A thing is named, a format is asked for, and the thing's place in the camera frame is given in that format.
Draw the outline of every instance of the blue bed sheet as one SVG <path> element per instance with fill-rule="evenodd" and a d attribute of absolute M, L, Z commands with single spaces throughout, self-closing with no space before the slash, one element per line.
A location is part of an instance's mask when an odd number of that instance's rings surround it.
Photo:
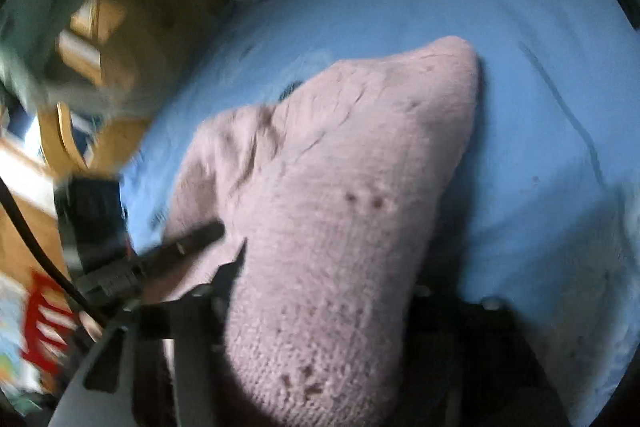
<path fill-rule="evenodd" d="M 123 171 L 137 250 L 160 241 L 200 122 L 274 102 L 342 58 L 446 35 L 483 83 L 424 278 L 507 298 L 572 423 L 588 425 L 640 340 L 640 39 L 616 0 L 263 0 L 236 5 Z"/>

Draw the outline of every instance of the red object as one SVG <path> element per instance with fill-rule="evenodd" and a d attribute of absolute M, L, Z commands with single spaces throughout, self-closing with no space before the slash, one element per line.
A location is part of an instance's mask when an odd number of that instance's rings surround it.
<path fill-rule="evenodd" d="M 62 289 L 53 279 L 34 271 L 33 286 L 24 314 L 24 340 L 26 350 L 22 351 L 22 358 L 27 362 L 33 363 L 33 365 L 39 367 L 46 373 L 55 375 L 58 372 L 58 364 L 56 360 L 52 359 L 49 349 L 47 349 L 46 346 L 55 347 L 63 351 L 66 348 L 66 344 L 62 341 L 50 339 L 42 333 L 38 325 L 49 327 L 62 338 L 65 338 L 66 334 L 73 331 L 73 328 L 49 320 L 42 311 L 46 309 L 71 319 L 73 319 L 74 314 L 69 310 L 54 306 L 47 301 L 45 298 L 45 292 L 47 290 L 62 295 Z"/>

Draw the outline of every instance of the knit texture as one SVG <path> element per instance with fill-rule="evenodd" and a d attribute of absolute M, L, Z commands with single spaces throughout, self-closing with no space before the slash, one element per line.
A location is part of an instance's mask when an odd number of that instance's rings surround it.
<path fill-rule="evenodd" d="M 406 309 L 472 129 L 477 83 L 474 51 L 449 37 L 338 62 L 278 105 L 199 128 L 167 234 L 218 216 L 228 237 L 168 298 L 208 282 L 247 238 L 225 349 L 239 392 L 265 420 L 369 426 L 392 410 Z"/>

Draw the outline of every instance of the blue fabric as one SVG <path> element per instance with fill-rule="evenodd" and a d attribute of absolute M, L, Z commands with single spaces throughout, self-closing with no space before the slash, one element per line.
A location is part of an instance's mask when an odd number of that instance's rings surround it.
<path fill-rule="evenodd" d="M 159 242 L 178 166 L 205 118 L 274 102 L 341 58 L 446 35 L 475 46 L 484 78 L 424 277 L 472 301 L 509 299 L 572 422 L 588 425 L 640 339 L 640 39 L 616 0 L 237 6 L 123 172 L 135 248 Z"/>

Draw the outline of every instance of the black cable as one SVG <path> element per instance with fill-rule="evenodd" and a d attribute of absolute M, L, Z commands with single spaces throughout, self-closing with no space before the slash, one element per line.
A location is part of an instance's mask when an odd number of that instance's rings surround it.
<path fill-rule="evenodd" d="M 60 270 L 56 268 L 49 257 L 47 257 L 47 254 L 44 253 L 44 250 L 40 247 L 34 237 L 33 232 L 31 232 L 29 225 L 24 220 L 24 216 L 20 212 L 9 188 L 4 184 L 1 177 L 0 203 L 4 206 L 4 210 L 6 211 L 7 216 L 9 216 L 9 219 L 11 219 L 11 222 L 14 224 L 15 230 L 20 234 L 25 245 L 31 251 L 31 254 L 34 256 L 36 261 L 38 261 L 38 263 L 40 263 L 44 268 L 45 272 L 47 272 L 47 274 L 66 292 L 70 298 L 76 301 L 84 311 L 91 315 L 98 324 L 105 327 L 107 324 L 106 318 L 99 311 L 96 311 L 91 304 L 82 297 L 82 294 L 76 289 L 76 287 L 73 286 L 65 276 L 62 275 L 62 273 L 60 273 Z"/>

